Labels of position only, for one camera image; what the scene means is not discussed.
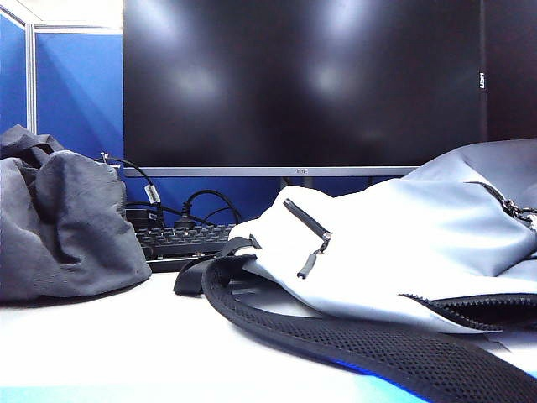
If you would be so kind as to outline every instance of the gray fabric bag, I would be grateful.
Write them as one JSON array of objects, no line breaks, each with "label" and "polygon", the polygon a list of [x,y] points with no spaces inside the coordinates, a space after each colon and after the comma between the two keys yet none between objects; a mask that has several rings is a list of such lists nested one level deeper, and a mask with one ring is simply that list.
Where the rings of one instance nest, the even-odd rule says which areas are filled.
[{"label": "gray fabric bag", "polygon": [[108,165],[21,126],[0,143],[0,301],[95,296],[148,279]]}]

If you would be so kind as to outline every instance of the zipper pull tab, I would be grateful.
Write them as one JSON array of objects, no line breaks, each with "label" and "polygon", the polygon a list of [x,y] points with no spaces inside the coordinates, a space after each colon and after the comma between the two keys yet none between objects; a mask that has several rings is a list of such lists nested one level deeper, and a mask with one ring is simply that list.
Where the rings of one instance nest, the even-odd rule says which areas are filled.
[{"label": "zipper pull tab", "polygon": [[537,232],[537,215],[528,214],[526,217],[529,219],[529,229]]},{"label": "zipper pull tab", "polygon": [[332,233],[326,231],[322,234],[322,245],[320,248],[318,248],[313,254],[308,256],[308,259],[305,262],[304,267],[296,274],[297,277],[301,279],[305,279],[307,275],[311,272],[311,269],[313,269],[313,266],[315,265],[315,262],[317,261],[317,255],[322,254],[325,249],[328,247],[328,243],[330,242],[332,238]]},{"label": "zipper pull tab", "polygon": [[311,272],[311,269],[313,269],[313,266],[315,265],[316,261],[317,261],[317,251],[315,251],[313,254],[308,256],[308,259],[306,260],[304,267],[296,274],[296,276],[300,279],[305,279],[306,276]]}]

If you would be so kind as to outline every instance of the white desk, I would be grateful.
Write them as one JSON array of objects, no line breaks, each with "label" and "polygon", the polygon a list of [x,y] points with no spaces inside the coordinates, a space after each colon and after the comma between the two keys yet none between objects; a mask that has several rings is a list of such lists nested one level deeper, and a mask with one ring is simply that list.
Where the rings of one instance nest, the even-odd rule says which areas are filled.
[{"label": "white desk", "polygon": [[[422,401],[251,338],[205,298],[174,294],[175,277],[93,301],[0,308],[0,401]],[[537,373],[537,354],[525,357]]]}]

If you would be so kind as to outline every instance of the ceiling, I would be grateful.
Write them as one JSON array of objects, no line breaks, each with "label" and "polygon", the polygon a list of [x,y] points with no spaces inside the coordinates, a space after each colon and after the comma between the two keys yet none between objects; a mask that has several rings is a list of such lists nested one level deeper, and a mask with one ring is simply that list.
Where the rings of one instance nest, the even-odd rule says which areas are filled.
[{"label": "ceiling", "polygon": [[7,0],[5,3],[7,9],[22,14],[27,22],[122,25],[123,0]]}]

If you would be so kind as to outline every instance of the black monitor screen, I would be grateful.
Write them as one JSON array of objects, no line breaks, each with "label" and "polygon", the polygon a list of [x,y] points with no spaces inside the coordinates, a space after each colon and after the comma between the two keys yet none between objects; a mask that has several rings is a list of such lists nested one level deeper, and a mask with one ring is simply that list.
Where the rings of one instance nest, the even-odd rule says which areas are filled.
[{"label": "black monitor screen", "polygon": [[125,156],[416,166],[483,140],[479,3],[126,0]]}]

